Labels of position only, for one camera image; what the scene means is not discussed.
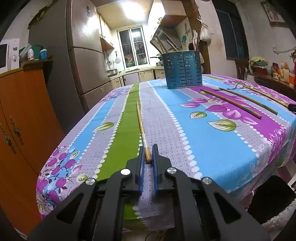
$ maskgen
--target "tablecloth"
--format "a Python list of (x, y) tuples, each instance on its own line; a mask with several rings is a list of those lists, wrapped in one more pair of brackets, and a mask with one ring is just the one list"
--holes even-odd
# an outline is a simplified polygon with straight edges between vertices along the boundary
[[(211, 177), (226, 192), (241, 199), (263, 183), (295, 154), (296, 115), (249, 89), (235, 90), (276, 110), (225, 91), (222, 96), (244, 104), (261, 119), (200, 89), (234, 88), (245, 83), (280, 101), (295, 103), (268, 88), (214, 75), (203, 75), (202, 87), (169, 90), (165, 79), (124, 86), (110, 92), (68, 133), (42, 168), (36, 197), (44, 218), (89, 177), (102, 180), (125, 167), (142, 145), (136, 113), (141, 115), (150, 148), (189, 177)], [(172, 199), (153, 190), (151, 165), (145, 165), (144, 189), (125, 205), (124, 226), (150, 230), (170, 228)]]

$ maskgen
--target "window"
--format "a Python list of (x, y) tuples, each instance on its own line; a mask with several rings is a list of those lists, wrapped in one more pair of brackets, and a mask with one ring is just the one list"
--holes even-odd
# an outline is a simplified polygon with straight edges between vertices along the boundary
[(149, 64), (142, 27), (120, 31), (118, 38), (121, 43), (125, 68)]
[(223, 33), (226, 58), (249, 58), (244, 27), (235, 4), (228, 0), (213, 0), (213, 4)]

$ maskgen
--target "metal screw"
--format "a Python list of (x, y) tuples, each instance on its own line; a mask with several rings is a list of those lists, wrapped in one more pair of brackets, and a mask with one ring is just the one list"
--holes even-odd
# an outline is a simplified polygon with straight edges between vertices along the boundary
[(93, 185), (95, 182), (96, 182), (96, 180), (93, 179), (93, 178), (88, 178), (88, 179), (85, 181), (86, 185)]
[(203, 182), (204, 184), (206, 184), (206, 185), (209, 185), (209, 184), (212, 183), (212, 179), (210, 179), (209, 177), (204, 177), (204, 178), (202, 179), (202, 182)]
[(168, 172), (169, 174), (174, 174), (174, 173), (177, 172), (177, 169), (176, 169), (176, 168), (173, 168), (173, 167), (169, 167), (169, 168), (167, 169), (167, 172)]
[(121, 173), (122, 175), (128, 175), (128, 174), (130, 174), (130, 173), (131, 173), (131, 170), (130, 170), (130, 169), (127, 169), (127, 168), (125, 168), (125, 169), (122, 169), (122, 170), (120, 171), (120, 173)]

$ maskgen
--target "blue container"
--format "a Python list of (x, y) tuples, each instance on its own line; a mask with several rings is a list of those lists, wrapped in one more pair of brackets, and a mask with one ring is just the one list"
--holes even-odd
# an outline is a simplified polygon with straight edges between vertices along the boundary
[(161, 57), (168, 89), (202, 85), (202, 70), (198, 51), (164, 53)]
[(40, 59), (47, 59), (47, 50), (43, 49), (40, 51)]

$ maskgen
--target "plastic bag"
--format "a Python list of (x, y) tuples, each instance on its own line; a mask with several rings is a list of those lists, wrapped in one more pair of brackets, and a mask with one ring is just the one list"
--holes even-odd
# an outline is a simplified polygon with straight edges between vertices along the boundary
[(208, 30), (207, 27), (208, 26), (203, 23), (201, 30), (200, 30), (200, 40), (205, 41), (205, 42), (212, 40), (210, 31)]

